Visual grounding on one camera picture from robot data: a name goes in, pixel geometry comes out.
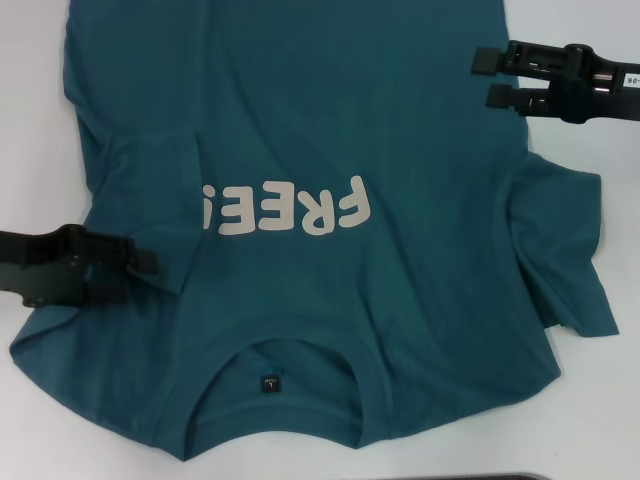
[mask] t-shirt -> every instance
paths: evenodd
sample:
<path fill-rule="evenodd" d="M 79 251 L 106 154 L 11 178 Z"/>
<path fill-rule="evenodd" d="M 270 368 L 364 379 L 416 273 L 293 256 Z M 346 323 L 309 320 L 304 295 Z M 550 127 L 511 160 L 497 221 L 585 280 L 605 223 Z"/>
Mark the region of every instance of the t-shirt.
<path fill-rule="evenodd" d="M 617 329 L 600 178 L 530 153 L 470 74 L 507 41 L 501 0 L 72 0 L 86 226 L 160 273 L 38 309 L 15 362 L 180 459 L 267 430 L 362 447 L 538 393 L 545 327 Z"/>

